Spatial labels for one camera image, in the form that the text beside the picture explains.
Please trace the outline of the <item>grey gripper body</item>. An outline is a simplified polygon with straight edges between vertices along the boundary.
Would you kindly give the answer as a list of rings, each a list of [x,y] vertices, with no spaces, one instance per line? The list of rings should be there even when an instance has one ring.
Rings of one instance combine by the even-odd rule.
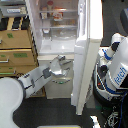
[[[61,68],[59,60],[54,59],[50,63],[50,71],[55,76],[63,76],[65,74],[65,71]]]

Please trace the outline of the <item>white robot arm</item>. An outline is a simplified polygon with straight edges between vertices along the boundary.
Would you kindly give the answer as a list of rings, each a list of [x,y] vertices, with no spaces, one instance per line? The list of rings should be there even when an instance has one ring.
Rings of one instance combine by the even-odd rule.
[[[38,66],[18,79],[0,78],[0,128],[20,128],[13,121],[13,113],[27,99],[46,85],[53,76],[66,76],[70,63],[65,56],[58,55],[50,63]]]

